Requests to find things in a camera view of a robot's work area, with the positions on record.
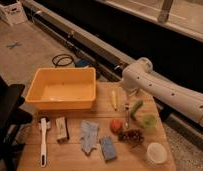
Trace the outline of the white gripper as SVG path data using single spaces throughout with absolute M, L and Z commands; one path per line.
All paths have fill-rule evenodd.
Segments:
M 132 96 L 134 96 L 139 91 L 138 87 L 136 87 L 132 84 L 128 84 L 126 82 L 122 82 L 121 86 L 122 86 L 123 90 L 125 91 L 127 98 L 131 98 Z

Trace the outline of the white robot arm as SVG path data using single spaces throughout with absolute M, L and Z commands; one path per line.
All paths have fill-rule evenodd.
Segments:
M 157 77 L 152 71 L 152 62 L 139 58 L 122 71 L 123 89 L 129 93 L 143 89 L 203 127 L 203 94 Z

